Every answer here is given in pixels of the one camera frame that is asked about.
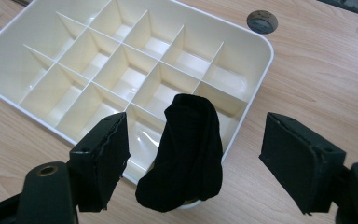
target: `black fabric object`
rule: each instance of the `black fabric object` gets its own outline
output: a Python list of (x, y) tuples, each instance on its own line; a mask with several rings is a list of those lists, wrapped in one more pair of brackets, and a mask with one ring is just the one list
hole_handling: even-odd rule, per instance
[(212, 198), (223, 180), (223, 147), (212, 103), (177, 94), (164, 113), (167, 123), (153, 169), (140, 179), (135, 193), (138, 203), (159, 212), (187, 200)]

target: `wooden table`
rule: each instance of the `wooden table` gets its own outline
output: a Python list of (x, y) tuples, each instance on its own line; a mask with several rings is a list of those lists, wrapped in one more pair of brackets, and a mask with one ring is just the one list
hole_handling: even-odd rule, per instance
[[(220, 194), (191, 210), (154, 212), (135, 200), (121, 180), (101, 214), (79, 214), (81, 223), (334, 223), (328, 214), (303, 216), (257, 158), (269, 111), (298, 119), (358, 161), (358, 15), (316, 0), (183, 0), (246, 27), (252, 11), (279, 20), (266, 35), (275, 59), (224, 162)], [(22, 7), (0, 0), (0, 29)], [(71, 146), (0, 100), (0, 201), (21, 192), (25, 175), (49, 161), (67, 161)]]

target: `white plastic tray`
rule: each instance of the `white plastic tray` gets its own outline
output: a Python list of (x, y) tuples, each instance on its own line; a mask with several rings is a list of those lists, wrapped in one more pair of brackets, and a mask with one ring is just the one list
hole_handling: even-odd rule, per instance
[(263, 36), (173, 1), (36, 0), (0, 33), (0, 97), (72, 144), (127, 111), (136, 184), (180, 92), (213, 103), (226, 156), (272, 58)]

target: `screw hole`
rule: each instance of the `screw hole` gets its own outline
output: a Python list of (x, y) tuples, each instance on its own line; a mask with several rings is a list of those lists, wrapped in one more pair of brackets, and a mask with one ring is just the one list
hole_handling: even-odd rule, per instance
[(278, 28), (278, 19), (265, 10), (252, 12), (246, 22), (251, 30), (261, 35), (271, 34)]
[(48, 175), (52, 175), (52, 174), (56, 173), (57, 170), (58, 170), (57, 166), (46, 166), (46, 167), (43, 167), (42, 169), (40, 169), (37, 172), (37, 175), (44, 177), (44, 176), (48, 176)]

